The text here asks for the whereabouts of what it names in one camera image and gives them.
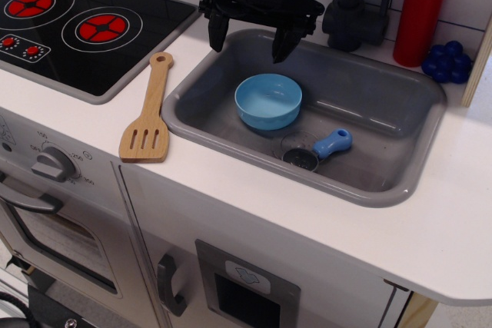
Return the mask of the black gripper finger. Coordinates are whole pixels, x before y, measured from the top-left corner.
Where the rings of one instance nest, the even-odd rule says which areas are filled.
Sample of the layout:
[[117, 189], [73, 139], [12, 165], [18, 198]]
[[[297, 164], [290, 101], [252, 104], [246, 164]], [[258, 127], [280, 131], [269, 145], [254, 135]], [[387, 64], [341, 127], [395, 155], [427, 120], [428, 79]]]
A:
[[274, 63], [283, 62], [305, 37], [304, 28], [277, 28], [272, 44]]
[[209, 43], [213, 50], [222, 51], [228, 33], [229, 17], [217, 9], [211, 11], [208, 23]]

